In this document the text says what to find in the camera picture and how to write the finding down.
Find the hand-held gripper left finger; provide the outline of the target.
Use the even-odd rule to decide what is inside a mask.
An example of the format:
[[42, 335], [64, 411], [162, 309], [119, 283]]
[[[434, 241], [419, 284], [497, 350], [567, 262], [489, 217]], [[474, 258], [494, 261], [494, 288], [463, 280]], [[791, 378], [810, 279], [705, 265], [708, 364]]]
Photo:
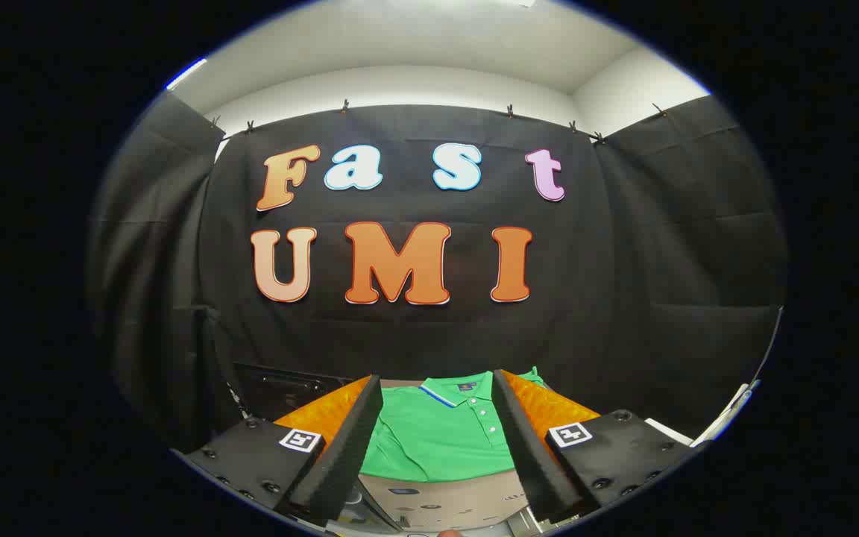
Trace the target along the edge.
[[174, 454], [259, 511], [325, 524], [337, 519], [358, 483], [382, 407], [381, 377], [371, 374], [276, 421], [248, 417]]

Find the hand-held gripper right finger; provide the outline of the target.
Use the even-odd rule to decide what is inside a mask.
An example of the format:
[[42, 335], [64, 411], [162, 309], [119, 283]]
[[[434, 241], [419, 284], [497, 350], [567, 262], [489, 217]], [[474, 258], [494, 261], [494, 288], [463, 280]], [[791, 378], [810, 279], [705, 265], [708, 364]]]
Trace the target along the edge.
[[640, 496], [706, 444], [686, 445], [628, 410], [589, 412], [504, 370], [494, 405], [515, 471], [538, 522], [592, 518]]

